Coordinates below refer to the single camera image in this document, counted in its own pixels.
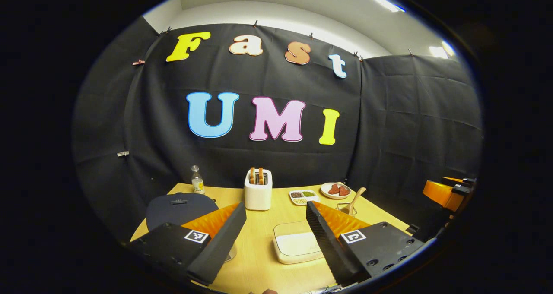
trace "screw hole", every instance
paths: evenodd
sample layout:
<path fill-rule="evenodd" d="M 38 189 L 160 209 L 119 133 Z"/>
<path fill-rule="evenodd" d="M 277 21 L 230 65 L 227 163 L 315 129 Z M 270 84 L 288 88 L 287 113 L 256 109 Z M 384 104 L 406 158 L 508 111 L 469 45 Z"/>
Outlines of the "screw hole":
<path fill-rule="evenodd" d="M 171 259 L 172 259 L 172 261 L 173 261 L 175 264 L 177 264 L 177 265 L 182 265 L 182 261 L 181 261 L 181 260 L 176 259 L 176 258 L 174 258 L 174 257 L 171 257 Z"/>

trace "letter u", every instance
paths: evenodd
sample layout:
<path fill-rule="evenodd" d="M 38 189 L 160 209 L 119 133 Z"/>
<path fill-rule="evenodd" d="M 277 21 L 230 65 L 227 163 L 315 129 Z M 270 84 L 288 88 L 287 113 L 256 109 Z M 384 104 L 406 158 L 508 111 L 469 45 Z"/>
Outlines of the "letter u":
<path fill-rule="evenodd" d="M 235 114 L 235 101 L 240 96 L 233 92 L 223 92 L 219 93 L 217 98 L 223 102 L 221 123 L 210 126 L 206 123 L 206 107 L 207 101 L 211 100 L 211 95 L 207 92 L 193 92 L 186 96 L 186 100 L 190 103 L 188 107 L 188 126 L 195 135 L 214 138 L 231 131 Z"/>

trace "plate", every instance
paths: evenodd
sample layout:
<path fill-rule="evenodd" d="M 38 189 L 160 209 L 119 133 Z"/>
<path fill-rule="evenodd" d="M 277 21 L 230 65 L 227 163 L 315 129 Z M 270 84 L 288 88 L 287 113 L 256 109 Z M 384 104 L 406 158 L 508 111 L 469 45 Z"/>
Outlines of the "plate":
<path fill-rule="evenodd" d="M 348 190 L 350 190 L 350 193 L 345 195 L 345 196 L 339 196 L 338 194 L 329 194 L 328 192 L 330 191 L 330 188 L 332 187 L 332 185 L 334 184 L 338 184 L 338 186 L 344 186 L 345 188 L 347 188 Z M 321 185 L 321 193 L 323 195 L 325 195 L 326 197 L 328 198 L 332 198 L 332 199 L 344 199 L 344 198 L 347 198 L 347 196 L 349 196 L 351 194 L 351 188 L 349 188 L 348 186 L 342 184 L 342 183 L 324 183 L 323 185 Z"/>
<path fill-rule="evenodd" d="M 308 192 L 310 194 L 313 194 L 312 196 L 306 196 L 304 195 L 304 192 Z M 301 197 L 292 197 L 292 193 L 300 193 Z M 321 199 L 317 196 L 317 194 L 312 190 L 292 190 L 288 193 L 290 196 L 290 199 L 292 202 L 296 205 L 307 205 L 308 201 L 316 201 L 320 202 Z"/>

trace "wooden table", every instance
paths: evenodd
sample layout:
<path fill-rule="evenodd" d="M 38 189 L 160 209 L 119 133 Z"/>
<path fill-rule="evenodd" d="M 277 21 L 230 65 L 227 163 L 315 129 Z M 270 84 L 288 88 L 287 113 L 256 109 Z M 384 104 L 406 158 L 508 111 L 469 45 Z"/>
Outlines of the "wooden table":
<path fill-rule="evenodd" d="M 306 207 L 292 203 L 288 196 L 291 190 L 313 190 L 321 198 L 322 204 L 332 208 L 337 203 L 350 202 L 355 196 L 352 192 L 345 199 L 330 199 L 321 193 L 320 185 L 273 188 L 271 208 L 268 211 L 246 210 L 246 222 L 235 241 L 237 254 L 231 261 L 223 264 L 209 288 L 232 294 L 261 294 L 267 288 L 281 294 L 299 294 L 336 282 L 324 257 L 290 265 L 282 264 L 277 259 L 273 245 L 273 228 L 282 223 L 305 221 Z M 192 185 L 178 183 L 168 194 L 178 192 L 192 193 Z M 215 199 L 219 208 L 244 200 L 243 188 L 205 186 L 205 194 Z M 355 206 L 358 219 L 369 224 L 387 221 L 407 233 L 407 224 L 365 198 L 359 198 Z M 130 240 L 146 233 L 148 228 L 144 219 Z"/>

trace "light blue letter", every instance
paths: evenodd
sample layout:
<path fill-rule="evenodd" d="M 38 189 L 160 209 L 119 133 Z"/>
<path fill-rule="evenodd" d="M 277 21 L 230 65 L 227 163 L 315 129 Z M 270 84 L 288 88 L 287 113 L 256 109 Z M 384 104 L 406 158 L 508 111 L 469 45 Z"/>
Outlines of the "light blue letter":
<path fill-rule="evenodd" d="M 334 70 L 334 74 L 340 78 L 346 78 L 347 74 L 342 70 L 342 65 L 346 65 L 346 62 L 342 60 L 338 54 L 331 54 L 328 58 L 332 60 L 332 69 Z"/>
<path fill-rule="evenodd" d="M 188 126 L 190 130 L 197 136 L 208 138 L 220 137 L 229 133 L 235 114 L 235 101 L 238 98 L 240 96 L 233 92 L 219 93 L 217 99 L 223 102 L 221 123 L 210 126 L 206 123 L 206 107 L 207 101 L 211 100 L 211 95 L 207 92 L 190 93 L 186 96 L 186 100 L 190 103 L 188 107 Z"/>

